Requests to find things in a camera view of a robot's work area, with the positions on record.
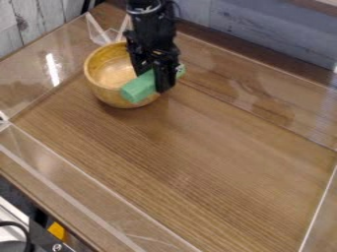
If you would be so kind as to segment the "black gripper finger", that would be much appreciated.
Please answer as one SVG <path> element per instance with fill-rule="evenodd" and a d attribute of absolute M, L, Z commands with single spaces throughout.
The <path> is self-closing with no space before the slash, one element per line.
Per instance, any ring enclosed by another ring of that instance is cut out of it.
<path fill-rule="evenodd" d="M 129 54 L 129 60 L 133 72 L 137 76 L 150 70 L 152 64 L 152 55 L 150 51 L 143 51 L 140 53 L 132 52 Z"/>
<path fill-rule="evenodd" d="M 176 82 L 178 59 L 171 57 L 159 57 L 152 63 L 155 90 L 163 94 Z"/>

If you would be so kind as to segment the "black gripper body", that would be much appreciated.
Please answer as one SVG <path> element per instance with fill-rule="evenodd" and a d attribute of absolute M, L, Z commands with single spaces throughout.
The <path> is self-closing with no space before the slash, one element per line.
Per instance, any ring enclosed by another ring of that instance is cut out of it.
<path fill-rule="evenodd" d="M 152 61 L 160 56 L 176 58 L 174 1 L 125 0 L 125 13 L 131 20 L 131 29 L 124 31 L 128 54 L 150 51 Z"/>

